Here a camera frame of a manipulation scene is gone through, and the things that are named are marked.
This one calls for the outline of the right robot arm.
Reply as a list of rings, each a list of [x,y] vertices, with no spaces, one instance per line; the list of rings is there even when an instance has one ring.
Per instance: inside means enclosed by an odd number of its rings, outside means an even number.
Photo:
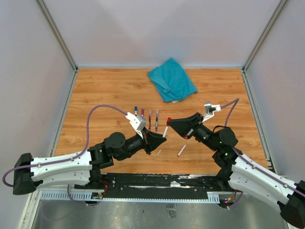
[[[203,125],[203,116],[196,113],[187,118],[167,121],[179,136],[196,141],[211,149],[220,167],[216,186],[226,191],[232,188],[251,195],[275,208],[290,225],[305,227],[305,182],[282,177],[254,162],[236,148],[238,140],[228,126],[217,125],[210,130]]]

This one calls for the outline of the white red pen horizontal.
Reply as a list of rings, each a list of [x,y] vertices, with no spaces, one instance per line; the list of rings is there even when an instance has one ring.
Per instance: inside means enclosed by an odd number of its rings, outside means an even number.
[[[168,131],[168,126],[166,126],[166,128],[165,128],[165,130],[164,130],[164,133],[163,133],[163,138],[165,138],[165,137],[166,137],[167,131]]]

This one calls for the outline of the white red pen diagonal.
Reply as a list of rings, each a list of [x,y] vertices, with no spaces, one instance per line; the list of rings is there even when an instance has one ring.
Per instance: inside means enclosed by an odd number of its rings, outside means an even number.
[[[182,152],[185,150],[186,147],[187,147],[187,144],[185,144],[185,145],[181,148],[181,150],[180,150],[179,153],[177,154],[177,157],[180,157],[180,156],[181,156]]]

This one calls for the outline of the blue white marker pen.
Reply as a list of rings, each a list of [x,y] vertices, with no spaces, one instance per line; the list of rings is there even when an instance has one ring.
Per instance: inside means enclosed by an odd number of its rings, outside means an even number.
[[[138,115],[138,107],[137,107],[137,106],[134,107],[134,114],[135,114],[136,116]]]

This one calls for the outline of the pink translucent gel pen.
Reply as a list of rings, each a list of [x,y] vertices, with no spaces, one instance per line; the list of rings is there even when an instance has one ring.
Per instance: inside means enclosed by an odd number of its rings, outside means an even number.
[[[149,110],[148,128],[151,130],[152,109]]]

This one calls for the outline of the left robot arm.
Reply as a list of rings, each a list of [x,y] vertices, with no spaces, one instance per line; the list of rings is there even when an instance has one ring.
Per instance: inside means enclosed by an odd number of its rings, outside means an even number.
[[[123,133],[112,133],[84,153],[45,158],[22,154],[14,166],[13,194],[25,195],[40,188],[65,185],[96,189],[102,184],[100,170],[113,166],[114,160],[131,158],[141,150],[149,155],[166,141],[163,135],[147,129],[142,133],[143,136],[129,139]]]

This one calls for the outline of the dark blue thin pen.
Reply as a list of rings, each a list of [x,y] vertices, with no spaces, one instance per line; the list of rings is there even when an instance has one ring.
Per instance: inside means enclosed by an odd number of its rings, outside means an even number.
[[[159,112],[160,110],[156,110],[156,118],[155,118],[155,131],[158,132],[158,119],[159,119]]]

